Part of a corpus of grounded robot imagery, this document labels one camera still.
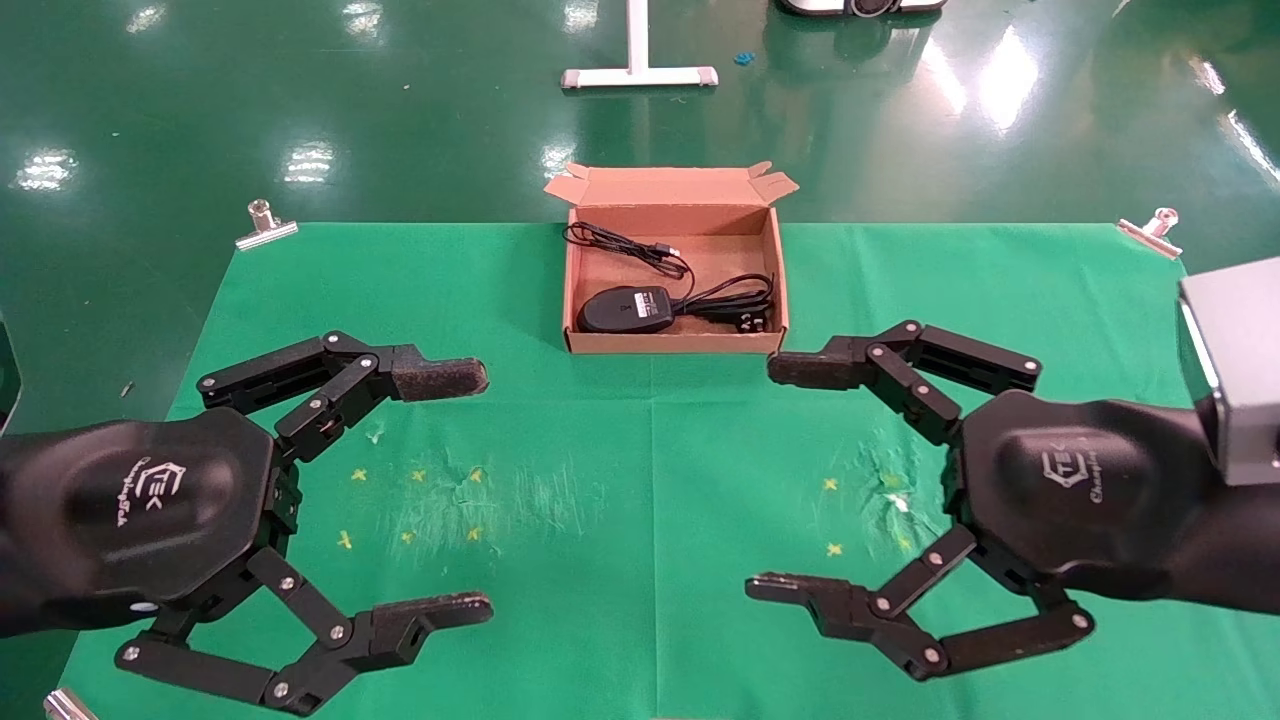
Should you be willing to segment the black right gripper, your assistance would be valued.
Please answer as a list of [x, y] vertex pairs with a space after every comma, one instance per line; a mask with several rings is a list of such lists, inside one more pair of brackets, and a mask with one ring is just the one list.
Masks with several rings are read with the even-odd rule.
[[[945, 510], [959, 525], [879, 589], [774, 571], [744, 583], [748, 597], [804, 607], [820, 635], [868, 643], [916, 682], [1085, 639], [1093, 618], [1056, 585], [1277, 611], [1277, 487], [1226, 483], [1189, 409], [1050, 402], [1027, 393], [1038, 360], [914, 320], [773, 354], [767, 373], [780, 386], [867, 388], [923, 439], [954, 442]], [[998, 396], [963, 420], [933, 375]], [[910, 609], [968, 559], [1036, 615], [943, 638], [922, 629]]]

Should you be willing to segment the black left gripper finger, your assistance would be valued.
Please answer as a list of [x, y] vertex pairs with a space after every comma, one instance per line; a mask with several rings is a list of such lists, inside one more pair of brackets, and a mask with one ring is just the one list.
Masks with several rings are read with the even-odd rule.
[[476, 357], [429, 360], [415, 345], [367, 345], [340, 331], [214, 372], [197, 387], [207, 409], [250, 415], [292, 398], [301, 404], [276, 424], [288, 462], [310, 462], [379, 404], [462, 398], [483, 393]]
[[489, 621], [481, 592], [383, 603], [343, 615], [284, 556], [264, 548], [250, 556], [248, 587], [264, 587], [315, 637], [292, 664], [273, 670], [192, 650], [196, 610], [164, 609], [154, 624], [115, 655], [118, 669], [187, 691], [308, 717], [355, 678], [412, 665], [434, 632]]

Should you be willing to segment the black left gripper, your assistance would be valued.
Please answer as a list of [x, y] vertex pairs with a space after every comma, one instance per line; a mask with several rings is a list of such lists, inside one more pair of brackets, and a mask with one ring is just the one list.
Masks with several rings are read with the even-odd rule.
[[4, 637], [197, 609], [297, 530], [294, 471], [227, 407], [5, 436], [1, 460]]

